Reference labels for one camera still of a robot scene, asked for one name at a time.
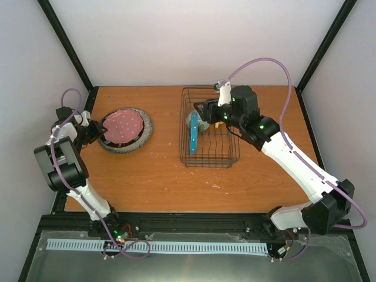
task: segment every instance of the blue object in rack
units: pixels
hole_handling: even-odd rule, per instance
[[[199,132],[199,117],[194,110],[190,115],[190,146],[189,155],[195,155],[197,151],[197,136]]]

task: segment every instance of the dish rack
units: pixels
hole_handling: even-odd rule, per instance
[[[197,151],[190,156],[190,128],[186,119],[194,110],[193,104],[208,99],[216,99],[218,94],[210,87],[185,87],[182,90],[179,129],[179,157],[186,167],[230,168],[240,158],[239,138],[230,134],[225,124],[210,125],[199,131]]]

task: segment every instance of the gray floor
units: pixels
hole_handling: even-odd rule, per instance
[[[361,281],[350,245],[342,236],[315,237],[302,257],[285,263],[244,255],[151,254],[142,261],[126,257],[103,260],[99,252],[43,249],[48,237],[77,237],[72,234],[42,236],[28,281]],[[301,243],[296,242],[290,253],[300,248]]]

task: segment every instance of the wooden tabletop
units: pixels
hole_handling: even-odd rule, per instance
[[[95,190],[117,211],[267,212],[307,201],[298,184],[274,161],[240,141],[240,160],[229,169],[186,168],[179,159],[182,86],[100,87],[92,119],[124,107],[144,110],[154,132],[141,149],[115,155],[95,142],[82,150]],[[252,86],[262,115],[278,121],[286,86]],[[316,161],[296,93],[284,128]],[[68,198],[65,210],[83,210]]]

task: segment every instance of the wall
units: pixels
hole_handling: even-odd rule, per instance
[[[376,281],[376,2],[358,1],[303,97],[329,172],[355,184],[370,223],[356,231],[371,281]],[[361,219],[353,208],[352,224]]]
[[[17,281],[55,195],[33,150],[49,138],[61,93],[84,87],[36,1],[0,1],[0,11],[0,273]]]
[[[95,85],[212,84],[262,56],[297,85],[343,0],[51,0]],[[235,84],[284,85],[258,63]]]

